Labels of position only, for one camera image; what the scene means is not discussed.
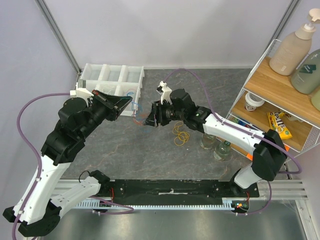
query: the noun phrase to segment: white pump dispenser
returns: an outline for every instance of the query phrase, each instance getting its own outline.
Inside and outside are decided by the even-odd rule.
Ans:
[[[270,60],[276,73],[290,75],[310,51],[315,24],[320,24],[320,8],[311,9],[307,18],[310,22],[286,36]]]

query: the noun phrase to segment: wooden shelf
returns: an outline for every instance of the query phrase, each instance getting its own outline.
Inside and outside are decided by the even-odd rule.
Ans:
[[[320,111],[318,111],[312,105],[311,96],[298,92],[291,85],[290,77],[279,75],[273,71],[269,66],[269,61],[269,57],[266,57],[262,61],[252,77],[244,86],[244,89],[256,94],[257,96],[260,96],[270,103],[279,106],[284,111],[296,115],[306,122],[309,122],[320,128]],[[293,133],[295,130],[292,127],[288,128],[290,131],[292,131],[293,138],[296,139],[298,134],[295,135]],[[302,141],[304,140],[305,138],[294,142],[298,144],[297,147],[300,147],[302,145]]]
[[[240,117],[257,126],[262,131],[267,132],[270,129],[267,112],[279,112],[278,107],[270,104],[269,102],[265,102],[255,111],[247,111],[245,109],[245,95],[246,92],[242,95],[231,112],[235,116]],[[282,121],[292,134],[292,138],[283,140],[283,143],[300,152],[307,140],[312,126],[306,122],[290,121],[285,116],[282,118]]]

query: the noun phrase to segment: gray table surface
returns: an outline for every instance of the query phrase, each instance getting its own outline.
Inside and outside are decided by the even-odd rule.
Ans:
[[[145,70],[139,104],[149,113],[153,101],[160,99],[156,87],[172,70]],[[226,116],[250,69],[196,69],[206,85],[214,110]],[[168,80],[172,89],[184,88],[196,105],[209,107],[198,81],[188,72],[178,72]],[[212,150],[200,147],[200,132],[186,126],[189,141],[174,144],[172,121],[167,126],[139,126],[132,117],[120,116],[104,121],[86,140],[62,178],[76,179],[84,170],[100,170],[112,179],[221,179],[229,180],[250,161],[232,151],[227,161],[218,162]]]
[[[252,210],[264,201],[252,201]],[[221,210],[136,210],[125,215],[72,209],[44,240],[307,240],[295,201],[274,201],[261,214]]]

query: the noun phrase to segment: plastic divider tray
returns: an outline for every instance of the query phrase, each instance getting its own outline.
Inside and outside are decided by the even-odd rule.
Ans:
[[[131,96],[132,103],[122,112],[122,116],[132,116],[138,110],[142,80],[145,76],[143,66],[108,65],[87,63],[81,74],[80,87],[88,91],[98,90],[115,96]]]

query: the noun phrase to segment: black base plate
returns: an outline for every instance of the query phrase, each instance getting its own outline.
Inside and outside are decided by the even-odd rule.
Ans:
[[[258,198],[257,184],[235,195],[230,182],[219,180],[131,180],[116,179],[102,188],[98,196],[110,195],[123,205],[221,205],[222,198]]]

